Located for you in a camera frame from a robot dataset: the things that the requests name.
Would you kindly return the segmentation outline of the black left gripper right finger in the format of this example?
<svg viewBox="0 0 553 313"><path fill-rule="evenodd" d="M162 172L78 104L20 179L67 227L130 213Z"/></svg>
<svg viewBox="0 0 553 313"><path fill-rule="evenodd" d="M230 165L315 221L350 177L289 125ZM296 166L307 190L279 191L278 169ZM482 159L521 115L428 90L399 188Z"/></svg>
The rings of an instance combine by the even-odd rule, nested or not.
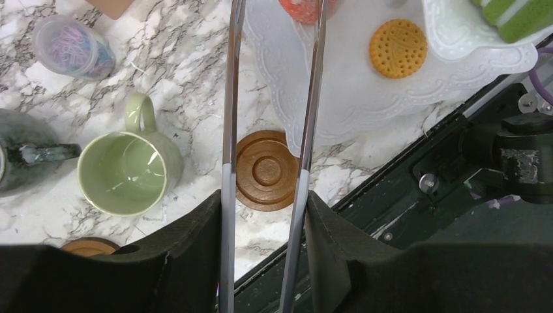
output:
<svg viewBox="0 0 553 313"><path fill-rule="evenodd" d="M315 312L551 312L552 246L372 238L315 192L306 203Z"/></svg>

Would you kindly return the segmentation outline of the pink snowball cake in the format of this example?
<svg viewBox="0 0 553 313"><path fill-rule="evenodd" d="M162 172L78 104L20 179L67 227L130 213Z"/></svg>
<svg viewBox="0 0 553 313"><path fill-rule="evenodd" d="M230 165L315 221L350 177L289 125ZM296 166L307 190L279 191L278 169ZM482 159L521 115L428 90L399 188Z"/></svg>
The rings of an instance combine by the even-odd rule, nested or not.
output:
<svg viewBox="0 0 553 313"><path fill-rule="evenodd" d="M317 0L279 0L281 7L296 22L312 25L320 17Z"/></svg>

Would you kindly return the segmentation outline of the green layered cake slice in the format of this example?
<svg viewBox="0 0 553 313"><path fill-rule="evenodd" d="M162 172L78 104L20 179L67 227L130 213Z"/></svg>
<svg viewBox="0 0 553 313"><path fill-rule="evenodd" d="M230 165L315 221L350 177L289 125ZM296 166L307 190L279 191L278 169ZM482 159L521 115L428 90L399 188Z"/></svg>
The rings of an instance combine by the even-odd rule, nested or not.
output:
<svg viewBox="0 0 553 313"><path fill-rule="evenodd" d="M506 43L514 43L552 26L552 1L471 1Z"/></svg>

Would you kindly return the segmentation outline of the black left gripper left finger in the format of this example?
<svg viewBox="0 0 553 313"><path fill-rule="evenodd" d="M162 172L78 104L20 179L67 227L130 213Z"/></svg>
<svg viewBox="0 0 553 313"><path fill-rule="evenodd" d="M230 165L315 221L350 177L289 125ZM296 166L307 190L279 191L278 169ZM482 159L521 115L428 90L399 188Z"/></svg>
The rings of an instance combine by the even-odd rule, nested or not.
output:
<svg viewBox="0 0 553 313"><path fill-rule="evenodd" d="M110 255L1 247L2 312L214 312L221 193Z"/></svg>

